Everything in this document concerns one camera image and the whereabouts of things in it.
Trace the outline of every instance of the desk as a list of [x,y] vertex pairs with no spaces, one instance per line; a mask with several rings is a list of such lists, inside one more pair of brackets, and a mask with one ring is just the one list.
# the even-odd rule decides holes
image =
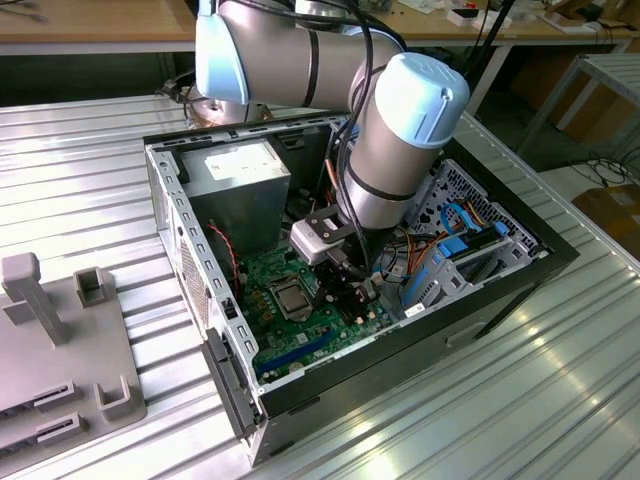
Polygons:
[[[42,0],[46,24],[0,13],[0,55],[50,55],[78,53],[135,53],[193,51],[195,19],[183,0]],[[425,15],[394,2],[391,13],[379,15],[408,45],[471,46],[478,30],[458,27],[445,12]],[[627,30],[614,31],[613,39],[602,33],[566,35],[536,19],[499,33],[497,46],[467,106],[475,113],[491,87],[512,47],[516,45],[594,45],[612,43],[622,53],[634,38]],[[579,107],[596,83],[589,84],[576,100]],[[563,118],[563,125],[571,116]]]
[[0,12],[0,55],[194,50],[196,22],[183,0],[35,1],[47,22]]
[[[377,15],[377,17],[400,33],[407,45],[412,47],[473,46],[478,37],[478,29],[454,25],[446,19],[444,10],[435,10],[425,15],[394,1],[391,13]],[[493,42],[497,48],[467,105],[467,112],[476,113],[511,48],[524,45],[612,44],[615,45],[612,53],[623,53],[636,37],[634,32],[626,29],[613,30],[612,33],[613,37],[604,32],[597,35],[595,32],[567,35],[539,18],[526,25],[512,25],[510,28],[502,30]],[[575,113],[596,86],[597,83],[589,83],[569,111]],[[562,122],[566,126],[573,118],[573,114],[565,117]]]
[[184,129],[160,97],[0,109],[0,256],[19,229],[43,282],[114,275],[148,408],[9,478],[637,478],[640,264],[466,114],[456,140],[580,257],[496,331],[250,471],[153,220],[140,137]]

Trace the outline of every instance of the blue ram slot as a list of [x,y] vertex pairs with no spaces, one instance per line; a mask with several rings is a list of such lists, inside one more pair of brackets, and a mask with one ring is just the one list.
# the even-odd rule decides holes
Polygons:
[[323,334],[320,338],[316,338],[314,341],[309,342],[306,345],[303,345],[294,350],[291,350],[289,353],[280,355],[279,357],[276,357],[273,360],[269,360],[267,363],[264,363],[262,366],[260,366],[260,368],[258,368],[258,375],[262,375],[264,372],[268,372],[269,370],[280,368],[283,365],[286,365],[287,363],[291,363],[300,357],[304,357],[309,353],[313,353],[320,350],[327,343],[333,340],[334,336],[335,336],[335,332],[329,331]]

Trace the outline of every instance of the orange wire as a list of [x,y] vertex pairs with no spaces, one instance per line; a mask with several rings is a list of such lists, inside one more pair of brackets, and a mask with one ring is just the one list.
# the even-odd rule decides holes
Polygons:
[[427,252],[429,251],[429,249],[431,247],[433,247],[436,242],[438,242],[438,240],[442,240],[444,237],[447,236],[447,232],[442,232],[440,235],[438,235],[436,238],[434,238],[433,240],[431,240],[429,243],[427,243],[427,246],[424,248],[424,250],[422,251],[422,253],[418,256],[418,258],[416,259],[416,261],[414,262],[414,264],[411,266],[411,272],[413,272],[413,269],[415,267],[417,267],[418,265],[420,265],[420,262],[422,261],[422,259],[424,258],[424,256],[427,254]]
[[231,242],[225,236],[225,234],[220,231],[220,229],[218,227],[214,227],[213,225],[207,225],[207,227],[209,227],[211,230],[213,230],[218,235],[220,235],[220,237],[222,238],[224,243],[227,245],[227,250],[229,250],[229,256],[231,257],[231,264],[233,265],[233,285],[235,287],[234,290],[235,290],[236,298],[237,298],[238,297],[238,292],[240,291],[240,281],[239,281],[239,278],[238,278],[238,264],[236,263],[236,255],[235,255],[235,253],[233,253],[233,248],[231,247]]
[[409,275],[409,267],[411,266],[411,257],[413,256],[414,243],[409,236],[409,232],[406,229],[400,227],[400,230],[404,232],[404,236],[407,238],[407,275]]
[[481,227],[484,227],[486,225],[486,223],[484,221],[482,221],[482,219],[480,218],[480,215],[478,215],[478,212],[476,212],[476,209],[473,208],[473,205],[471,204],[471,202],[467,202],[467,205],[469,205],[469,208],[471,209],[471,213],[473,214],[473,218],[476,219],[476,221],[480,224]]

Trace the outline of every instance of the light blue joint cap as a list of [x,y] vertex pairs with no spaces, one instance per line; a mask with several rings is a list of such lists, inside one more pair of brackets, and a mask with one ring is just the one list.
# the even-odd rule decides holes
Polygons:
[[218,14],[199,16],[196,23],[196,85],[206,97],[240,105],[249,103],[238,51]]
[[444,146],[469,101],[465,79],[419,53],[399,53],[376,84],[375,100],[385,124],[417,148]]

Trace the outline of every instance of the red wire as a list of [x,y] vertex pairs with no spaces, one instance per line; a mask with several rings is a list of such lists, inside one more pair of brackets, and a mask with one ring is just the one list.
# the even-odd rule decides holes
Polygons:
[[224,240],[224,243],[227,245],[227,250],[229,250],[229,256],[231,257],[231,264],[233,265],[233,286],[237,297],[238,292],[240,291],[240,281],[238,279],[238,264],[236,263],[236,255],[235,253],[233,253],[231,242],[225,236],[225,234],[220,231],[218,227],[214,227],[213,225],[207,225],[207,227],[220,235],[220,237],[222,237],[222,240]]

